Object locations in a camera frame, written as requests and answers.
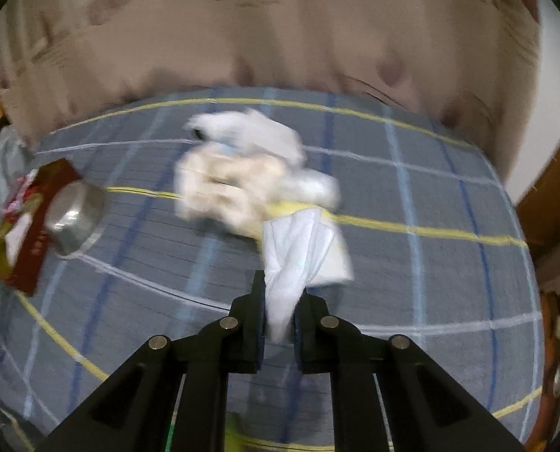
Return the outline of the yellow-edged white dishcloth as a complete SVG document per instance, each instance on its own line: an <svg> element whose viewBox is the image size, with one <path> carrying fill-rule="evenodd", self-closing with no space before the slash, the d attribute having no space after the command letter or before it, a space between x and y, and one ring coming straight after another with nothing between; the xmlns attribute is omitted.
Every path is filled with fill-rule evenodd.
<svg viewBox="0 0 560 452"><path fill-rule="evenodd" d="M307 203L268 206L263 224L265 281L271 292L300 293L307 287L353 280L346 242L333 214Z"/></svg>

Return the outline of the beige leaf-print curtain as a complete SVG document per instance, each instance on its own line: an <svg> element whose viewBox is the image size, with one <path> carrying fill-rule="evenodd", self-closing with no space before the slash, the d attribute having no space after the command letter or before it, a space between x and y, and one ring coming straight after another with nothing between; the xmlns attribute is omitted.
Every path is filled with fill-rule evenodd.
<svg viewBox="0 0 560 452"><path fill-rule="evenodd" d="M8 0L0 99L37 139L180 90L364 95L443 122L507 177L539 40L536 0Z"/></svg>

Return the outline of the stainless steel bowl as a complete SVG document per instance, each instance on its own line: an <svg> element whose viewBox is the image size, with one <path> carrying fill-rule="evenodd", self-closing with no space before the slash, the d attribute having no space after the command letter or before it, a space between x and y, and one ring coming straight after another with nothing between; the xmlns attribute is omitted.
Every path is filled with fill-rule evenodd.
<svg viewBox="0 0 560 452"><path fill-rule="evenodd" d="M84 180L64 186L52 199L44 228L54 251L73 258L87 251L103 232L106 192Z"/></svg>

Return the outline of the gold red tin box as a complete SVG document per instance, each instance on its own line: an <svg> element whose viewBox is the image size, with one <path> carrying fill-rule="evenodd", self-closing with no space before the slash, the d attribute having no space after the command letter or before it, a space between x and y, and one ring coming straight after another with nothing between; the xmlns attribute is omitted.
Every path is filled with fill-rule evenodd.
<svg viewBox="0 0 560 452"><path fill-rule="evenodd" d="M0 223L0 282L23 294L35 294L40 270L50 245L44 218L54 196L81 175L69 160L58 160L37 167L38 191L33 194L15 223Z"/></svg>

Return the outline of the green booklet package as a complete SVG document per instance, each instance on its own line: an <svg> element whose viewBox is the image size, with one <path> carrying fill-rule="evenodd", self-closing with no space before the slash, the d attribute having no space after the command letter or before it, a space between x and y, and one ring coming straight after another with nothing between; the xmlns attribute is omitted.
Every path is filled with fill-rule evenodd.
<svg viewBox="0 0 560 452"><path fill-rule="evenodd" d="M165 452L172 449L172 439L175 433L175 427L178 421L178 411L174 410L171 418L170 428L168 429L167 441L165 442ZM227 412L225 419L225 451L257 451L260 445L257 445L253 439L243 434L242 421L240 415L235 412Z"/></svg>

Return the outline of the grey plaid tablecloth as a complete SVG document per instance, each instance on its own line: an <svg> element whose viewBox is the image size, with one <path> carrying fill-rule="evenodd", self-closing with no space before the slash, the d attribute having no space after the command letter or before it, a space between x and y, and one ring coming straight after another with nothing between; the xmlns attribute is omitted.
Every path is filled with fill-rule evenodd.
<svg viewBox="0 0 560 452"><path fill-rule="evenodd" d="M128 104L44 136L26 173L65 158L108 191L99 239L49 253L33 297L0 284L0 433L32 451L150 336L197 333L246 293L257 245L176 216L173 168L200 112L251 107L300 134L339 182L353 280L318 289L365 334L405 334L520 440L539 415L534 268L490 162L420 115L370 99L214 89Z"/></svg>

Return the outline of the clear plastic bag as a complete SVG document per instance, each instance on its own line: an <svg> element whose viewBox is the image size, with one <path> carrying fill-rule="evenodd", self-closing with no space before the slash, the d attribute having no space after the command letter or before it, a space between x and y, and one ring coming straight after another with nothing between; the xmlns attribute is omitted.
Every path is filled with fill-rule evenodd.
<svg viewBox="0 0 560 452"><path fill-rule="evenodd" d="M286 195L292 200L315 204L334 211L341 202L339 182L335 177L314 169L301 169L287 181Z"/></svg>

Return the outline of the cream satin scrunchie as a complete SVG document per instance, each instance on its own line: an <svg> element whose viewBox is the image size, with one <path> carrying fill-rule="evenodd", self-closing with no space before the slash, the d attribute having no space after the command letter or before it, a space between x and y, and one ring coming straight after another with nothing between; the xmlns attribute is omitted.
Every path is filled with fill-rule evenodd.
<svg viewBox="0 0 560 452"><path fill-rule="evenodd" d="M218 143L195 146L175 164L175 212L186 221L218 221L233 235L258 240L267 207L289 173L286 162L270 154L234 155Z"/></svg>

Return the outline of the white sock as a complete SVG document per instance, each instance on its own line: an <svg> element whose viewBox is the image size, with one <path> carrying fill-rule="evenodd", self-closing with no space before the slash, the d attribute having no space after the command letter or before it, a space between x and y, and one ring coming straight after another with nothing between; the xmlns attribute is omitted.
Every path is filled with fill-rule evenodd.
<svg viewBox="0 0 560 452"><path fill-rule="evenodd" d="M263 224L267 337L288 338L289 325L304 289L345 284L353 265L339 226L320 207L298 209Z"/></svg>

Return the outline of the white sponge block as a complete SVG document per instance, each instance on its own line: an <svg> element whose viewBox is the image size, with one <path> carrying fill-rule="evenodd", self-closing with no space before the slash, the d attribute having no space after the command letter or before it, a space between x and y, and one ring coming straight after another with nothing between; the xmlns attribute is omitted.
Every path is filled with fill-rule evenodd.
<svg viewBox="0 0 560 452"><path fill-rule="evenodd" d="M290 167L301 167L306 161L299 133L251 108L244 112L239 146L245 154L269 154Z"/></svg>

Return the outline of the white fluffy plush toy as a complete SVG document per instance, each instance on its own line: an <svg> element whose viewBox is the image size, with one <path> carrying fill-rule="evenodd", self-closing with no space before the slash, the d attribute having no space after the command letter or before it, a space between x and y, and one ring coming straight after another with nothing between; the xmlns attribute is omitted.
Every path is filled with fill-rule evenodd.
<svg viewBox="0 0 560 452"><path fill-rule="evenodd" d="M223 111L192 115L183 128L199 141L234 145L248 123L249 115L245 112Z"/></svg>

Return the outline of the brown wooden door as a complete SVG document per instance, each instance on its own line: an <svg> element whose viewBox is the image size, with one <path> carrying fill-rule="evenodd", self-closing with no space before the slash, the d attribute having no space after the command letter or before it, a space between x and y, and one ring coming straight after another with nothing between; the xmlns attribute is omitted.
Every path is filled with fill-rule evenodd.
<svg viewBox="0 0 560 452"><path fill-rule="evenodd" d="M560 418L560 146L516 212L540 288L545 337L540 412L524 448L547 451Z"/></svg>

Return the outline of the red white printed cloth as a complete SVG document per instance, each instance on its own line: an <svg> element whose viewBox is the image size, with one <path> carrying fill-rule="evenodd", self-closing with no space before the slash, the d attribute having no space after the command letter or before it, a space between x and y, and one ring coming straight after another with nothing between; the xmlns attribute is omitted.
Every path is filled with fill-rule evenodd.
<svg viewBox="0 0 560 452"><path fill-rule="evenodd" d="M36 179L39 174L37 168L31 169L27 174L16 180L15 187L4 204L2 218L7 223L15 223L19 218L23 206L29 198L38 191Z"/></svg>

